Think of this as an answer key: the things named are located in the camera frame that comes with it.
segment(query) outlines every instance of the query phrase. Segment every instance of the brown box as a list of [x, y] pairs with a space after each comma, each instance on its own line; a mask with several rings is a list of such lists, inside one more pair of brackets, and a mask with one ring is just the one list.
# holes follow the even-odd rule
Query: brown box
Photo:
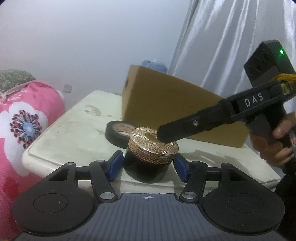
[[[131, 65], [122, 92], [122, 120], [158, 129], [160, 125], [215, 105], [221, 99], [219, 95], [174, 76]], [[236, 122], [189, 138], [240, 148], [248, 134], [245, 125]]]

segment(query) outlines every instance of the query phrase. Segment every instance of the textured gold lid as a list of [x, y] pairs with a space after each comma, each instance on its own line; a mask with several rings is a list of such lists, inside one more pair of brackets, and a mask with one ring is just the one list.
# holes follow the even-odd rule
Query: textured gold lid
[[130, 150], [140, 159], [154, 164], [169, 164], [179, 151], [176, 142], [165, 144], [157, 137], [157, 131], [148, 127], [136, 127], [130, 133]]

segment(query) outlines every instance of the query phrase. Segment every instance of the silver screw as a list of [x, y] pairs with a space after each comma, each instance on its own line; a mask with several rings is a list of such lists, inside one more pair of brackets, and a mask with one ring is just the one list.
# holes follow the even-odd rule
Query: silver screw
[[194, 125], [194, 126], [198, 126], [198, 121], [197, 121], [197, 120], [194, 120], [194, 121], [193, 121], [193, 125]]
[[109, 200], [109, 199], [112, 199], [113, 197], [115, 197], [114, 193], [112, 192], [103, 192], [100, 197], [102, 199], [105, 199], [105, 200]]
[[186, 199], [194, 199], [196, 198], [197, 195], [194, 192], [184, 192], [182, 196], [183, 198], [186, 198]]

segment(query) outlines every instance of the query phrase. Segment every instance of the pink fabric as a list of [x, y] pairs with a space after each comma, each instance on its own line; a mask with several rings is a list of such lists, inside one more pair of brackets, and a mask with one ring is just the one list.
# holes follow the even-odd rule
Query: pink fabric
[[21, 163], [21, 155], [65, 112], [54, 88], [32, 81], [0, 99], [0, 238], [11, 240], [19, 229], [12, 217], [15, 198], [40, 180]]

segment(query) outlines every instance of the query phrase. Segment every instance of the black handle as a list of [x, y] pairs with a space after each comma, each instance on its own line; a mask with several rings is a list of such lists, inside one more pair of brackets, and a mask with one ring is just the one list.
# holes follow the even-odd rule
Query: black handle
[[[272, 135], [273, 130], [277, 127], [281, 119], [286, 116], [283, 103], [275, 103], [262, 110], [262, 114], [256, 116], [252, 121], [247, 121], [246, 127], [256, 135], [266, 138], [269, 144], [279, 141], [283, 147], [290, 148], [292, 146], [289, 134], [280, 139], [275, 139]], [[293, 157], [283, 168], [285, 174], [295, 174], [296, 158]]]

